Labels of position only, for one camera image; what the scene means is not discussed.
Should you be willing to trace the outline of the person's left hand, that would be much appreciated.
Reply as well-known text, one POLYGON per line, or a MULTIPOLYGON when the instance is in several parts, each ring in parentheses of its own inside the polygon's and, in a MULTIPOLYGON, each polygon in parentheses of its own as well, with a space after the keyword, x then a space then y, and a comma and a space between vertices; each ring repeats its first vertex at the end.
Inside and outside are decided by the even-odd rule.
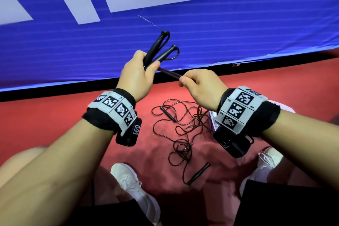
POLYGON ((143 66, 145 56, 145 52, 137 50, 133 58, 122 69, 117 84, 117 88, 127 91, 136 102, 146 97, 154 82, 154 79, 145 78, 146 69, 143 66))

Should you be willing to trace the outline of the person's right hand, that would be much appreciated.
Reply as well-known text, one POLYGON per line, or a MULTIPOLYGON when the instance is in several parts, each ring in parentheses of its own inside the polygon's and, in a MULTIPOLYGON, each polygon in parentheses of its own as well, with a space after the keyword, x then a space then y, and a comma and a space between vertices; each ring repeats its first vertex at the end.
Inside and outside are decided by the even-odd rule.
POLYGON ((216 112, 221 98, 228 87, 212 70, 192 69, 183 76, 196 81, 196 87, 186 87, 195 102, 201 107, 216 112))

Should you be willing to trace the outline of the person's right forearm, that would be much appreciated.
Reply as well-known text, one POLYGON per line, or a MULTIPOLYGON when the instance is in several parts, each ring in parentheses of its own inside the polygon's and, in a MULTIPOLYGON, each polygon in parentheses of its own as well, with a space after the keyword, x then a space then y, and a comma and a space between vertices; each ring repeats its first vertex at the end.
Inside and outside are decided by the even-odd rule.
POLYGON ((339 193, 339 116, 335 125, 281 110, 261 137, 320 186, 339 193))

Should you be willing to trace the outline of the person's left forearm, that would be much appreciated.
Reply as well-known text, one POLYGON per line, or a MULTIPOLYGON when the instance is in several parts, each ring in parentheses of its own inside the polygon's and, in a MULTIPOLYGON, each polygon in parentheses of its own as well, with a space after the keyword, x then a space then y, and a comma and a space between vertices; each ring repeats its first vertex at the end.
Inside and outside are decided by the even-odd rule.
POLYGON ((81 119, 0 188, 0 226, 60 226, 90 184, 114 131, 81 119))

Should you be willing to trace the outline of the black wristband with marker tiles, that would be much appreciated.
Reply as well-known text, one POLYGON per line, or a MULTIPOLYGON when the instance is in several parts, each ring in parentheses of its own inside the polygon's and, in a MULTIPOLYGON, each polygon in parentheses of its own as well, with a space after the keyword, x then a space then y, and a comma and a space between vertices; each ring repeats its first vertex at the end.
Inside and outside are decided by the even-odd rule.
POLYGON ((260 137, 278 119, 281 107, 246 86, 229 88, 221 97, 215 121, 234 135, 260 137))
POLYGON ((137 119, 135 99, 123 89, 104 91, 88 106, 82 118, 91 125, 123 137, 137 119))

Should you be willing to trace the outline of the blue banner with white lettering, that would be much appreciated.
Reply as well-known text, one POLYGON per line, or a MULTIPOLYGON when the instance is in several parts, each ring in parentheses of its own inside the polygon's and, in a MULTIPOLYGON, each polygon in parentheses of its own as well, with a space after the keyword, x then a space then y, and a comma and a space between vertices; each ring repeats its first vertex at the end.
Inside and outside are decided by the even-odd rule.
POLYGON ((169 31, 168 70, 339 48, 339 0, 0 0, 0 92, 120 76, 169 31))

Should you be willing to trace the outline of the black banner base strip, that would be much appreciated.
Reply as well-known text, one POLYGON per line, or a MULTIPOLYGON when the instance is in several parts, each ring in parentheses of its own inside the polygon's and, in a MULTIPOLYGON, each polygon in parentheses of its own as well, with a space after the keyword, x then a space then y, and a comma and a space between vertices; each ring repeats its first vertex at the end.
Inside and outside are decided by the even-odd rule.
MULTIPOLYGON (((339 57, 339 48, 285 57, 276 57, 260 61, 251 61, 248 63, 215 65, 205 68, 214 71, 218 76, 223 76, 302 65, 337 57, 339 57)), ((89 82, 4 91, 0 92, 0 103, 112 89, 113 87, 116 87, 117 83, 118 78, 110 78, 89 82)))

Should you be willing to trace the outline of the white sneaker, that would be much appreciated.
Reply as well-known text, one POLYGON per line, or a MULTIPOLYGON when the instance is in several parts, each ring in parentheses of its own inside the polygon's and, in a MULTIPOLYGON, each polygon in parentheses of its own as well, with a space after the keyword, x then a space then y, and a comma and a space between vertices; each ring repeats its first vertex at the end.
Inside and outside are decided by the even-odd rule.
POLYGON ((240 185, 240 196, 243 196, 245 185, 248 180, 267 183, 269 173, 276 168, 282 160, 283 155, 273 147, 268 147, 264 151, 258 153, 257 168, 248 177, 246 177, 240 185))
POLYGON ((111 168, 111 174, 119 183, 120 187, 128 193, 141 208, 147 219, 154 225, 159 226, 160 207, 156 199, 142 189, 136 172, 127 164, 117 163, 111 168))

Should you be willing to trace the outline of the person's left leg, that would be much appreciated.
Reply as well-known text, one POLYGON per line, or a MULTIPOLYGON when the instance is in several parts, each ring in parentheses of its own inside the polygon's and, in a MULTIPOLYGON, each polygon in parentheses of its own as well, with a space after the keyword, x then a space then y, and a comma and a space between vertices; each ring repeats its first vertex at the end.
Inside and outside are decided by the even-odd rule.
MULTIPOLYGON (((34 147, 10 157, 0 166, 0 188, 23 167, 44 152, 48 146, 34 147)), ((84 192, 79 206, 108 205, 130 200, 129 194, 121 189, 113 175, 99 166, 93 181, 84 192)))

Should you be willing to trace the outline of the person's leg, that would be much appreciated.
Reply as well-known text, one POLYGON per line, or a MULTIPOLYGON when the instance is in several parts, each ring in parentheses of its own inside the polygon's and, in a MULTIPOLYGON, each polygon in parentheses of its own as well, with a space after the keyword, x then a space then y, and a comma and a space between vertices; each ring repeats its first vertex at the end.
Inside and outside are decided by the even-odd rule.
POLYGON ((270 171, 267 182, 272 184, 320 188, 321 186, 285 157, 270 171))
MULTIPOLYGON (((23 167, 44 152, 48 146, 34 147, 10 157, 0 166, 0 188, 23 167)), ((130 200, 129 194, 121 189, 113 175, 99 166, 93 181, 84 192, 79 206, 108 205, 130 200)))

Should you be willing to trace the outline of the person's right leg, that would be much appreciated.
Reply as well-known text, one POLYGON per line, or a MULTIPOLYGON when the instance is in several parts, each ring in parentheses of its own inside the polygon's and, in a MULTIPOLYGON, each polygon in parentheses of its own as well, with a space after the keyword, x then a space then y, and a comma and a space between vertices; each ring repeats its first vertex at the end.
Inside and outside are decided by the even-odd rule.
POLYGON ((272 184, 320 188, 321 186, 285 157, 270 171, 267 182, 272 184))

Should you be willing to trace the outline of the black shorts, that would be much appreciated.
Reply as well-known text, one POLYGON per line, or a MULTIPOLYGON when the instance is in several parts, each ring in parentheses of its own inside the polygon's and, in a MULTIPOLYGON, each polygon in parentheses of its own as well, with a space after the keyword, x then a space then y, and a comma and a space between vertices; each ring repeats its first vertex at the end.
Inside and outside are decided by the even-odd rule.
MULTIPOLYGON (((155 225, 131 200, 78 207, 62 226, 155 225)), ((339 193, 248 181, 233 224, 211 226, 339 226, 339 193)))

